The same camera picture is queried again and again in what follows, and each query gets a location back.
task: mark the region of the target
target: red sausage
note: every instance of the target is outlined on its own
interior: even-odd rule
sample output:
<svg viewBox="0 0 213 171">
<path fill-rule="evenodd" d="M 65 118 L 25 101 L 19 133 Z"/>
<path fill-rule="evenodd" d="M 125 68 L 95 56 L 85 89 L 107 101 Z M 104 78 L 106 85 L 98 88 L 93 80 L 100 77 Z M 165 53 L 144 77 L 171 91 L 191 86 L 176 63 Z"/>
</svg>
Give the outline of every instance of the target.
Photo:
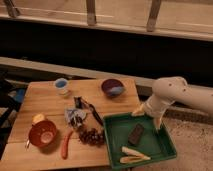
<svg viewBox="0 0 213 171">
<path fill-rule="evenodd" d="M 61 146 L 61 157 L 63 159 L 67 159 L 68 156 L 68 143 L 69 143 L 69 139 L 70 136 L 72 135 L 73 130 L 70 130 L 67 135 L 64 137 L 64 140 L 62 142 L 62 146 Z"/>
</svg>

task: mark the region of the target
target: wooden table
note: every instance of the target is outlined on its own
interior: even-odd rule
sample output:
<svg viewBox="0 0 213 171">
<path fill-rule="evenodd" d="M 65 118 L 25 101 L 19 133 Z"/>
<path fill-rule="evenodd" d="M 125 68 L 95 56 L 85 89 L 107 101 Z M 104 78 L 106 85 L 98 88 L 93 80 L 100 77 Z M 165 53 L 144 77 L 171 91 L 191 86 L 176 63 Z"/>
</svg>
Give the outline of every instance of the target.
<svg viewBox="0 0 213 171">
<path fill-rule="evenodd" d="M 81 96 L 92 103 L 102 117 L 131 112 L 140 104 L 135 82 L 131 78 L 120 80 L 126 91 L 113 99 L 107 98 L 101 91 L 104 79 L 70 80 L 71 94 L 66 99 L 57 94 L 51 81 L 30 83 L 2 156 L 0 170 L 47 170 L 109 165 L 106 145 L 101 147 L 84 145 L 76 133 L 69 141 L 68 159 L 61 158 L 61 140 L 70 129 L 64 118 L 64 110 L 67 107 L 74 107 L 74 96 Z M 38 149 L 33 145 L 25 149 L 32 118 L 38 113 L 45 114 L 56 124 L 57 138 L 44 149 Z M 91 113 L 88 113 L 85 124 L 89 128 L 101 130 Z"/>
</svg>

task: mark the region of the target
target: glass railing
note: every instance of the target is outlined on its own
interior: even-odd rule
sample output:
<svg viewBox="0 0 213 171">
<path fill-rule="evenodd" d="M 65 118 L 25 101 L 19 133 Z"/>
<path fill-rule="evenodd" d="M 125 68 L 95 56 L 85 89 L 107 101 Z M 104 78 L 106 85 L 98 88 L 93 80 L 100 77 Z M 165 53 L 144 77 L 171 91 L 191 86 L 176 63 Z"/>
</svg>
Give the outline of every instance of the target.
<svg viewBox="0 0 213 171">
<path fill-rule="evenodd" d="M 213 0 L 0 0 L 0 18 L 213 40 Z"/>
</svg>

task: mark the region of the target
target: grape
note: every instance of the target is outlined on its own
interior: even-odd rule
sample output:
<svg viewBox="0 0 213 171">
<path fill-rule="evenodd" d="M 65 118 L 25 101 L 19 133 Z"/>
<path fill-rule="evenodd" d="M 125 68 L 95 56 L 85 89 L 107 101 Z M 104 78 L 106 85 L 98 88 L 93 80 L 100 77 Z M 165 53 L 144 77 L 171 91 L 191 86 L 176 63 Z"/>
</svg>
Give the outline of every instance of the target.
<svg viewBox="0 0 213 171">
<path fill-rule="evenodd" d="M 86 129 L 81 130 L 79 133 L 79 139 L 84 144 L 101 146 L 104 144 L 104 131 L 98 133 L 97 129 L 92 128 L 90 131 Z"/>
</svg>

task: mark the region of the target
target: purple bowl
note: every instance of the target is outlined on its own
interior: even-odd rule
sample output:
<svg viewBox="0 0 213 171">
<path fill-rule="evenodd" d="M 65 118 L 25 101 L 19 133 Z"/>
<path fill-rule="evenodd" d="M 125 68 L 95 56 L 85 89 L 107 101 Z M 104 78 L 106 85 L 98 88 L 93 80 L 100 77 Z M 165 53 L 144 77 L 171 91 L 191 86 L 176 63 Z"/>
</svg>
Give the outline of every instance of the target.
<svg viewBox="0 0 213 171">
<path fill-rule="evenodd" d="M 101 89 L 108 97 L 116 97 L 125 91 L 123 83 L 116 79 L 105 80 Z"/>
</svg>

